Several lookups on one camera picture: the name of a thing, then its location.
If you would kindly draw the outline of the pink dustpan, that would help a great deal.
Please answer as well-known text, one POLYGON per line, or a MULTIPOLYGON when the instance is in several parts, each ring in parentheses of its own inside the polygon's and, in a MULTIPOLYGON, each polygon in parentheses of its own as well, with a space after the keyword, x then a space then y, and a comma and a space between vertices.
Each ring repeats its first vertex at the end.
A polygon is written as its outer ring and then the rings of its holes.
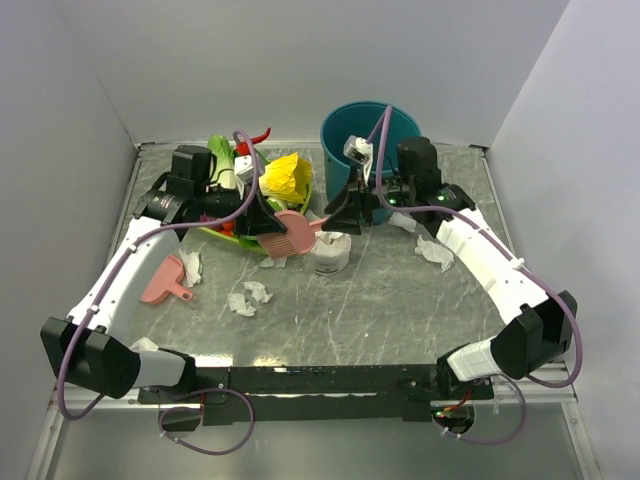
POLYGON ((185 302, 190 302, 193 299, 193 292, 182 284, 184 278, 185 269, 182 261, 174 255, 168 255, 153 275, 140 301, 159 304, 170 295, 174 295, 185 302))

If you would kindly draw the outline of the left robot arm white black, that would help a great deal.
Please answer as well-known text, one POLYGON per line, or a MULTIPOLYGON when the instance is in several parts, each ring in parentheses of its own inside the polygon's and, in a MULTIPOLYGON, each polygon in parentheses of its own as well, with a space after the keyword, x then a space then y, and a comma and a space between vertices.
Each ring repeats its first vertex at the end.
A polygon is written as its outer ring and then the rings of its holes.
POLYGON ((176 402, 195 395, 193 357, 163 348, 135 350, 124 338, 153 276, 190 229, 212 228, 253 206, 268 206, 258 186, 266 164, 253 144, 247 148, 251 177, 236 204, 217 213, 217 192, 210 186, 214 153, 197 145, 178 146, 170 169, 139 198, 122 242, 93 287, 66 317, 45 321, 40 336, 59 402, 67 385, 111 398, 147 387, 161 387, 176 402))

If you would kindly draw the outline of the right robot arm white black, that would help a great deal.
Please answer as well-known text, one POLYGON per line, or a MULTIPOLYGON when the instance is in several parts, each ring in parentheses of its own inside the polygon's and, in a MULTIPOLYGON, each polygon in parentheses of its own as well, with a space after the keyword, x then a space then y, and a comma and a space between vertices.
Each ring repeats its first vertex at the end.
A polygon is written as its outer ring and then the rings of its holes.
POLYGON ((497 335, 438 359, 436 383, 444 396, 459 398, 473 381, 493 375, 531 377, 569 349, 576 353, 575 365, 582 365, 573 296, 556 293, 535 277, 495 235, 471 197, 443 181, 438 152, 428 138, 413 136, 397 144, 391 176, 383 172, 382 144, 351 135, 327 147, 329 153, 336 149, 350 171, 344 187, 330 196, 327 228, 358 234, 360 222, 371 221, 381 208, 410 215, 463 263, 504 322, 497 335))

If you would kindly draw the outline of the pink hand brush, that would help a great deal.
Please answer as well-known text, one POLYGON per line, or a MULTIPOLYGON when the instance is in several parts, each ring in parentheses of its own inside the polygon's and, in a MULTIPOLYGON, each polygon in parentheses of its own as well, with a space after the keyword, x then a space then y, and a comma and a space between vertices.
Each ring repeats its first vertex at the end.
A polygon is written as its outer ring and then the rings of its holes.
POLYGON ((311 251, 315 242, 315 233, 320 231, 327 217, 308 221, 304 215, 293 210, 275 213, 276 218, 284 225, 283 233, 265 233, 256 237, 257 242, 273 260, 295 255, 304 255, 311 251))

